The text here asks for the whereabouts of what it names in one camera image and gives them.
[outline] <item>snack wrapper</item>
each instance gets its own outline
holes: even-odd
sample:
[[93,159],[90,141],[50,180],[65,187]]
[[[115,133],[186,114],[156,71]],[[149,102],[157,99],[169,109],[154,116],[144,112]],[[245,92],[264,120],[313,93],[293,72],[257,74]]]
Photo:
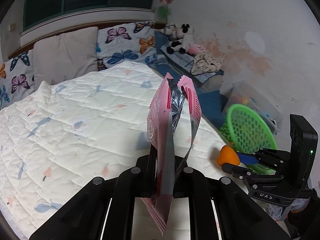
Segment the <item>snack wrapper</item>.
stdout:
[[[191,145],[178,169],[174,172],[173,135],[185,98],[189,103]],[[200,119],[201,108],[192,80],[187,76],[182,76],[177,84],[173,77],[167,73],[151,101],[147,117],[148,137],[157,149],[156,191],[151,198],[142,198],[162,235],[167,226],[174,183],[187,161]]]

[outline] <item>orange butterfly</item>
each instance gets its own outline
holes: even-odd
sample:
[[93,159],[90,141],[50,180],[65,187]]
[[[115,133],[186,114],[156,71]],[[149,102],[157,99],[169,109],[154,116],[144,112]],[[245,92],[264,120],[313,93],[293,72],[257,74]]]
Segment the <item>orange butterfly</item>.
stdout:
[[7,77],[7,75],[5,74],[4,67],[5,67],[5,64],[2,63],[1,68],[0,68],[0,77],[5,79]]
[[141,45],[140,47],[140,54],[143,54],[146,52],[147,48],[148,47],[155,47],[156,44],[155,44],[155,37],[154,36],[151,36],[149,40],[145,40],[145,39],[140,39],[139,40],[139,44]]

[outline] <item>pink plush toy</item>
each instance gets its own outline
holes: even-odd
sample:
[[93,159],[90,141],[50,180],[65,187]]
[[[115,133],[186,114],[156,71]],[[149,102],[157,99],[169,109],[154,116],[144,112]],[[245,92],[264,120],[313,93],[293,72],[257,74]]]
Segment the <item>pink plush toy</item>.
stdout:
[[207,50],[205,49],[204,46],[201,46],[201,45],[198,45],[198,44],[193,44],[193,45],[191,46],[191,48],[188,50],[188,53],[189,53],[190,55],[195,56],[195,55],[204,53],[204,52],[206,52],[206,51],[207,51]]

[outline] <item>metal screw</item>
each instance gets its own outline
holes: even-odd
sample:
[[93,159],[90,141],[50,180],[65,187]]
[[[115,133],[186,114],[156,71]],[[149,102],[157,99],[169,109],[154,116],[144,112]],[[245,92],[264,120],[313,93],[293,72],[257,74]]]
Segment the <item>metal screw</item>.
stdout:
[[92,183],[95,184],[95,185],[99,185],[99,184],[102,183],[102,181],[103,181],[102,178],[100,178],[100,177],[95,177],[95,178],[92,180]]
[[140,173],[140,168],[139,167],[133,167],[132,169],[131,169],[131,173],[133,173],[133,174],[138,174],[138,173]]
[[228,184],[231,183],[231,179],[229,179],[228,177],[223,177],[223,178],[221,179],[221,182],[222,182],[223,184],[228,185]]
[[193,168],[191,168],[191,167],[185,167],[185,168],[183,169],[183,171],[184,171],[185,173],[193,173]]

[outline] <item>light switch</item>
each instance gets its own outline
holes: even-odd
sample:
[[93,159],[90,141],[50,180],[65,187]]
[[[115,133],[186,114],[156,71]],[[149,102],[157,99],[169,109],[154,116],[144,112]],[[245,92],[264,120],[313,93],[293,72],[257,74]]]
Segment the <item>light switch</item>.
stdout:
[[15,28],[16,28],[16,24],[15,23],[10,24],[9,25],[9,32],[12,32],[13,30],[15,30]]

